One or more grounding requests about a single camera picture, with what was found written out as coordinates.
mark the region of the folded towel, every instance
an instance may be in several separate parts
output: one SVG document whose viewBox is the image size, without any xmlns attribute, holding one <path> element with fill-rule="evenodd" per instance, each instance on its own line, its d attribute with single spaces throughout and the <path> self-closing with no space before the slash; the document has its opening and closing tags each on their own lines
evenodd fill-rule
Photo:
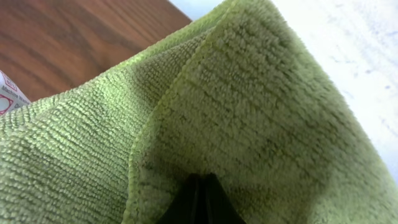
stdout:
<svg viewBox="0 0 398 224">
<path fill-rule="evenodd" d="M 1 223 L 154 223 L 211 172 L 246 223 L 398 223 L 385 165 L 267 0 L 227 0 L 0 124 Z"/>
</svg>

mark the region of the microfiber cloth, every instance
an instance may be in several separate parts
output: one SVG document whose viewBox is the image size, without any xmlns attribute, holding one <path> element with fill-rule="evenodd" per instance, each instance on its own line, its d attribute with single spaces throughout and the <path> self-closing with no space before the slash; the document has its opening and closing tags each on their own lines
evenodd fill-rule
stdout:
<svg viewBox="0 0 398 224">
<path fill-rule="evenodd" d="M 1 223 L 155 223 L 191 173 L 246 223 L 398 223 L 386 166 L 270 1 L 0 117 Z"/>
</svg>

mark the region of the towel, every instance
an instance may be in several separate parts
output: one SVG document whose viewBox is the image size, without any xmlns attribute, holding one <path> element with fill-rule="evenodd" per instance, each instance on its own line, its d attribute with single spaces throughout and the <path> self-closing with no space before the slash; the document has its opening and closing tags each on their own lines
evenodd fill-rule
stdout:
<svg viewBox="0 0 398 224">
<path fill-rule="evenodd" d="M 1 223 L 155 223 L 211 172 L 246 223 L 398 223 L 386 166 L 268 0 L 0 117 Z"/>
</svg>

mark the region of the green cloth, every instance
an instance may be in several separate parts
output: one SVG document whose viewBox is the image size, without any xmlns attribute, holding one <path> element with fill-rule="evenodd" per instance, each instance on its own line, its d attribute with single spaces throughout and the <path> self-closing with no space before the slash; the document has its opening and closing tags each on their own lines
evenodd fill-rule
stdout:
<svg viewBox="0 0 398 224">
<path fill-rule="evenodd" d="M 227 0 L 0 125 L 0 223 L 154 223 L 193 172 L 247 223 L 398 223 L 386 166 L 265 0 Z"/>
</svg>

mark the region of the wood grain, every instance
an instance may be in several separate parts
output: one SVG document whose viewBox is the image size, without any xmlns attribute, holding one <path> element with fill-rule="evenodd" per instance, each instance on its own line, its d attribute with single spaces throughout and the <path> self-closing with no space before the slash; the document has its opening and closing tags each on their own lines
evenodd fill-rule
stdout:
<svg viewBox="0 0 398 224">
<path fill-rule="evenodd" d="M 0 0 L 0 70 L 31 100 L 74 88 L 186 26 L 166 0 Z"/>
</svg>

